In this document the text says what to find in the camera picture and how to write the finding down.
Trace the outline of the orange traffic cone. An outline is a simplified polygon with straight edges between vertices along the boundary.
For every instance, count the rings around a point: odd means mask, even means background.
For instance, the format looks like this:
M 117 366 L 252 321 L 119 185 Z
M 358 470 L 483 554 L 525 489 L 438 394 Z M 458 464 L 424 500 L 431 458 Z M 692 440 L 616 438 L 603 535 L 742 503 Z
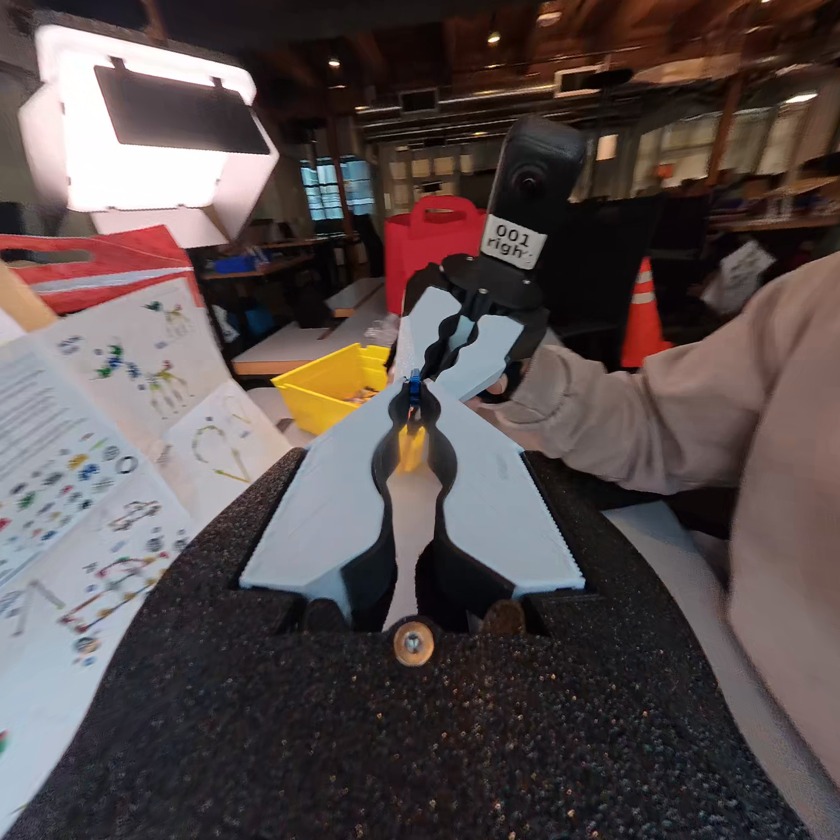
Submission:
M 674 345 L 665 339 L 658 313 L 655 284 L 650 259 L 643 257 L 633 288 L 623 340 L 621 365 L 638 369 L 648 356 L 669 350 Z

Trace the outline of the white folded instruction booklet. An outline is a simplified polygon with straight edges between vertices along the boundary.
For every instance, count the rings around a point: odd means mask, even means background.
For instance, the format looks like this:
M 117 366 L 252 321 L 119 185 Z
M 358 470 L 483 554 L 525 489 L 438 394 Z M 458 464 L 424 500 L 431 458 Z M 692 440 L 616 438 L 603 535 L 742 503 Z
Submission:
M 178 555 L 291 445 L 185 278 L 2 345 L 1 830 Z

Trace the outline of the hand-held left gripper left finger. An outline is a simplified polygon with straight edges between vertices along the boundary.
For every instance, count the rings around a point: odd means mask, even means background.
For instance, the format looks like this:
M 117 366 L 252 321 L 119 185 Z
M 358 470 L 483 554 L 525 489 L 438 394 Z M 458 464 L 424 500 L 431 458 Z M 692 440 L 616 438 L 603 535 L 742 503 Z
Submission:
M 307 446 L 238 584 L 307 602 L 328 599 L 346 621 L 382 621 L 396 585 L 392 499 L 405 386 L 351 411 Z

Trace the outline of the yellow plastic bin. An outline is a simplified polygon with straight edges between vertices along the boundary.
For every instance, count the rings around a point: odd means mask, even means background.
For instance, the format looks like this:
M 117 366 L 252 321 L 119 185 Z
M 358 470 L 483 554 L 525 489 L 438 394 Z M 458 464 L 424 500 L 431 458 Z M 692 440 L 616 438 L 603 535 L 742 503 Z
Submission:
M 271 380 L 300 430 L 319 436 L 388 384 L 386 347 L 354 343 Z

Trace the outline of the studio light panel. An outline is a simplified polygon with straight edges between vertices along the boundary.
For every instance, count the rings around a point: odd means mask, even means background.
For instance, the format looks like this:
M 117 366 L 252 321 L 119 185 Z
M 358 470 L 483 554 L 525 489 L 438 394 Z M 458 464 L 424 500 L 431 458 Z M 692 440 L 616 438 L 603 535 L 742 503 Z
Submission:
M 18 111 L 47 204 L 101 235 L 163 225 L 183 249 L 236 239 L 279 152 L 233 58 L 82 18 L 34 32 L 39 86 Z

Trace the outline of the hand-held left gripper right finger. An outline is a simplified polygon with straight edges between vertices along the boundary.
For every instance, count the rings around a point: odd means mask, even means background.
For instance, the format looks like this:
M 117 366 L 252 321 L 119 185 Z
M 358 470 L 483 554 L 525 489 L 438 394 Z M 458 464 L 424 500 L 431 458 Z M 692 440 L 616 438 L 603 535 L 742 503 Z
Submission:
M 440 385 L 423 386 L 435 505 L 434 579 L 483 617 L 498 601 L 582 592 L 585 577 L 514 443 Z

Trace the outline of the person's right forearm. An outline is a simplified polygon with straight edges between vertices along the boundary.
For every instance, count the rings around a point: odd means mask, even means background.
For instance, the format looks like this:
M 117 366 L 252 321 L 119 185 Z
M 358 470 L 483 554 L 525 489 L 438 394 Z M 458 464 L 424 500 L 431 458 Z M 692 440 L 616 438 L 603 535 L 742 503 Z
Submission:
M 497 422 L 526 449 L 663 495 L 733 484 L 751 461 L 804 465 L 838 432 L 838 276 L 838 254 L 809 262 L 634 374 L 541 347 Z

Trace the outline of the person's beige clothing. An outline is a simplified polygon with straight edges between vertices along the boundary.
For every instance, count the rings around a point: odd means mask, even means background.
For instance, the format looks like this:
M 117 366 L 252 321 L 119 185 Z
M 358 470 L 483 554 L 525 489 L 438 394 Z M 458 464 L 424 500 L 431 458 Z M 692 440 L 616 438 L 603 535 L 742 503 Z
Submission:
M 829 778 L 839 774 L 838 402 L 773 394 L 733 531 L 730 618 Z

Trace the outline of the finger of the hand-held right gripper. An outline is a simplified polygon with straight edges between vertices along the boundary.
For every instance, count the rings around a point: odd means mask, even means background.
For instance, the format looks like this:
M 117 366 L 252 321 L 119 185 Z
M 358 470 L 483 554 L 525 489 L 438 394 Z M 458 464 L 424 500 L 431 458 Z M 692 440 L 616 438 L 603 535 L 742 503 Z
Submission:
M 472 325 L 469 341 L 444 355 L 442 369 L 433 378 L 433 396 L 466 403 L 497 383 L 523 330 L 523 324 L 509 316 L 481 316 Z
M 407 381 L 415 371 L 421 380 L 440 369 L 448 338 L 456 326 L 456 297 L 449 291 L 428 287 L 402 316 L 393 362 L 393 381 Z

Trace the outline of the red tote bag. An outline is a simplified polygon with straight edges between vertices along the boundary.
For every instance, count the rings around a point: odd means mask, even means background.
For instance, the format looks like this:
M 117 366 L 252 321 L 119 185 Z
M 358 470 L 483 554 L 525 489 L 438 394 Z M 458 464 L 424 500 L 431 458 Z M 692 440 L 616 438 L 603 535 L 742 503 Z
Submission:
M 477 256 L 487 212 L 459 196 L 429 195 L 410 213 L 384 222 L 385 306 L 401 316 L 406 284 L 428 264 L 451 255 Z

